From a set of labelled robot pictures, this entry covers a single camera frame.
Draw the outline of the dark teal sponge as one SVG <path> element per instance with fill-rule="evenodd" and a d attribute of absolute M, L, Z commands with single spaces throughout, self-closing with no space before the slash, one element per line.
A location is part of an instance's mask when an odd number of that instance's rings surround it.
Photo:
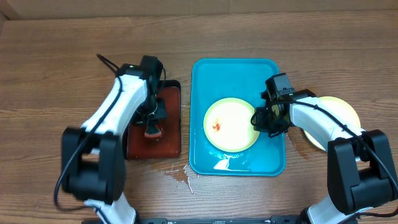
<path fill-rule="evenodd" d="M 144 131 L 144 137 L 145 138 L 151 138 L 151 139 L 158 139 L 162 137 L 162 130 L 159 126 L 159 124 L 154 123 L 154 124 L 148 124 L 146 126 L 146 130 Z"/>

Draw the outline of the yellow-green plate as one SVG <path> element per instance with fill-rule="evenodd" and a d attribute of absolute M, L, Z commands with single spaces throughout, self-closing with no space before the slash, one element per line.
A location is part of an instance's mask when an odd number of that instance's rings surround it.
<path fill-rule="evenodd" d="M 353 128 L 354 132 L 361 127 L 358 114 L 344 100 L 332 96 L 322 96 L 320 98 L 307 98 L 300 101 L 311 105 L 318 105 L 319 108 L 332 114 L 342 124 L 347 125 L 350 129 Z M 309 115 L 306 114 L 304 116 L 305 119 L 309 119 L 309 124 L 305 124 L 301 128 L 304 130 L 308 140 L 317 148 L 325 151 L 324 146 L 327 145 L 328 141 L 331 141 L 332 138 L 335 139 L 334 131 L 337 134 L 342 134 L 343 138 L 350 137 L 341 128 L 338 129 L 339 126 L 319 109 L 312 108 L 312 111 L 310 111 L 309 108 L 305 109 L 304 112 L 309 112 Z"/>
<path fill-rule="evenodd" d="M 213 103 L 205 113 L 203 129 L 214 147 L 225 152 L 241 152 L 258 139 L 251 118 L 254 108 L 239 98 L 223 98 Z"/>

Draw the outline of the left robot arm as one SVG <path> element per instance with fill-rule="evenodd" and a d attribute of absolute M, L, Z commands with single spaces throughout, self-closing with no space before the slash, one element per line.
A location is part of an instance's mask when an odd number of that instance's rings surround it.
<path fill-rule="evenodd" d="M 101 223 L 135 223 L 137 212 L 123 193 L 123 136 L 131 123 L 144 127 L 145 138 L 162 136 L 159 120 L 166 117 L 165 105 L 157 95 L 166 72 L 157 59 L 107 65 L 115 74 L 109 95 L 80 128 L 67 128 L 62 134 L 62 171 L 53 201 L 61 210 L 58 193 L 63 190 L 93 209 Z"/>

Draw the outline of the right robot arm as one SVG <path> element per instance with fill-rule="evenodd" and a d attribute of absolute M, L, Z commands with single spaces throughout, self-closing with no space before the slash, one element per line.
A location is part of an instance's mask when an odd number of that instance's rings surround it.
<path fill-rule="evenodd" d="M 309 90 L 261 93 L 251 124 L 270 138 L 296 126 L 327 152 L 328 195 L 304 209 L 297 223 L 357 223 L 371 208 L 397 200 L 397 174 L 387 136 L 338 117 Z"/>

